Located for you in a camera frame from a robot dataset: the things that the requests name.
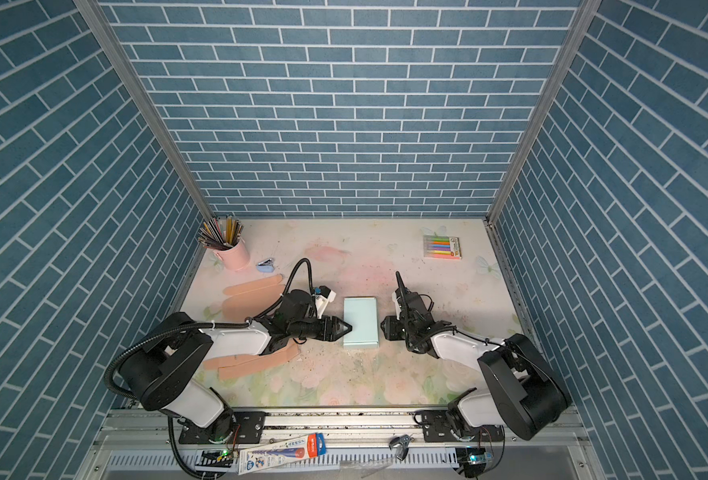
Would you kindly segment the light teal paper box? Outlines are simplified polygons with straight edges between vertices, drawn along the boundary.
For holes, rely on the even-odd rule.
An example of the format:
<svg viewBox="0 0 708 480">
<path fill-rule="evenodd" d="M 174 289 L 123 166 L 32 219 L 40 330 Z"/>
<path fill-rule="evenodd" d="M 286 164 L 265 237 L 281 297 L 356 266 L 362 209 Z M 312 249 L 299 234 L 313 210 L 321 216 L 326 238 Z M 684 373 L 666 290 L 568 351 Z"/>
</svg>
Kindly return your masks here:
<svg viewBox="0 0 708 480">
<path fill-rule="evenodd" d="M 343 320 L 352 326 L 344 338 L 348 349 L 371 349 L 379 346 L 377 299 L 347 297 L 344 299 Z"/>
</svg>

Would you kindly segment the pink paper box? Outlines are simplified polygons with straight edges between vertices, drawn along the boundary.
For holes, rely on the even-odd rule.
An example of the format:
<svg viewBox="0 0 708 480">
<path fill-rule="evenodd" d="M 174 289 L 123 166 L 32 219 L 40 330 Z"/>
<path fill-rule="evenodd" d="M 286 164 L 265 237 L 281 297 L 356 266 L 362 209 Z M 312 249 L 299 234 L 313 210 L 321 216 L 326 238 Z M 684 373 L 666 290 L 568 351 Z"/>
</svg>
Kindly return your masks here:
<svg viewBox="0 0 708 480">
<path fill-rule="evenodd" d="M 284 287 L 281 274 L 227 287 L 223 290 L 226 299 L 221 304 L 224 320 L 239 323 L 260 313 L 280 297 Z M 216 354 L 204 362 L 203 368 L 206 371 L 216 371 L 220 380 L 236 379 L 289 363 L 299 354 L 300 349 L 296 344 L 288 344 L 264 356 Z"/>
</svg>

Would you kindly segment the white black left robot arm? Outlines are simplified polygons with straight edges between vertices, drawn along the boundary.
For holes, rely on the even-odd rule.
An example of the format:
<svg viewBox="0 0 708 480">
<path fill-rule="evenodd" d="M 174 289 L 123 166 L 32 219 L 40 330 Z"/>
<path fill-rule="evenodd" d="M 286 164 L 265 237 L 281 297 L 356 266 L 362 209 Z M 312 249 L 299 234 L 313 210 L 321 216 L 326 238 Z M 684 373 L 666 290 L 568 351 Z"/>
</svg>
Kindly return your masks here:
<svg viewBox="0 0 708 480">
<path fill-rule="evenodd" d="M 232 417 L 227 402 L 194 380 L 203 363 L 232 355 L 270 355 L 292 340 L 334 343 L 352 331 L 341 318 L 320 314 L 317 297 L 298 289 L 242 323 L 197 322 L 176 312 L 112 360 L 104 382 L 148 411 L 202 429 L 226 427 Z"/>
</svg>

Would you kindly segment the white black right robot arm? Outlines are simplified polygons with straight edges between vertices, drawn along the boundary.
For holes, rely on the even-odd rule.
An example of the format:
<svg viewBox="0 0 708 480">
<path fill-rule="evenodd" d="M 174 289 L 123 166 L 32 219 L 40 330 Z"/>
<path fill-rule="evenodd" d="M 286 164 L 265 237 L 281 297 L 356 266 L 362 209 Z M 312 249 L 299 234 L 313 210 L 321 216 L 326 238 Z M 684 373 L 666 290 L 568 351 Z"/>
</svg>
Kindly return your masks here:
<svg viewBox="0 0 708 480">
<path fill-rule="evenodd" d="M 405 287 L 397 288 L 392 299 L 396 313 L 381 322 L 387 340 L 402 341 L 414 354 L 451 361 L 484 377 L 486 392 L 470 387 L 448 404 L 447 421 L 456 435 L 504 425 L 530 440 L 572 404 L 564 380 L 527 336 L 475 337 L 435 320 L 424 296 Z"/>
</svg>

